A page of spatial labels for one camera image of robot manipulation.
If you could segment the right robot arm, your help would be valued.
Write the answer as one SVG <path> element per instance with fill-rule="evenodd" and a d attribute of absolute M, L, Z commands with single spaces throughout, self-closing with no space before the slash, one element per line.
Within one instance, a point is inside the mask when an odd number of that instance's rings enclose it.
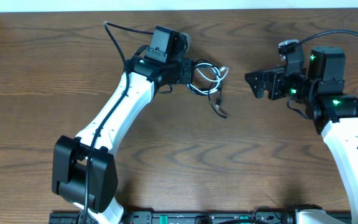
<path fill-rule="evenodd" d="M 305 105 L 302 117 L 312 120 L 333 155 L 358 223 L 358 98 L 344 94 L 346 56 L 339 47 L 315 47 L 310 65 L 303 66 L 303 49 L 281 52 L 286 64 L 245 75 L 256 98 L 288 98 Z"/>

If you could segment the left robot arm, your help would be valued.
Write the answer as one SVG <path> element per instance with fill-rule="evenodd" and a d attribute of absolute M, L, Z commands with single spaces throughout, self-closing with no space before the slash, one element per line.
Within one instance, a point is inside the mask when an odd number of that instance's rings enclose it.
<path fill-rule="evenodd" d="M 121 80 L 92 122 L 54 145 L 52 192 L 81 208 L 73 223 L 121 221 L 124 209 L 114 196 L 115 158 L 123 137 L 160 87 L 192 82 L 193 61 L 184 57 L 190 36 L 157 26 L 151 37 L 130 59 L 121 59 Z"/>

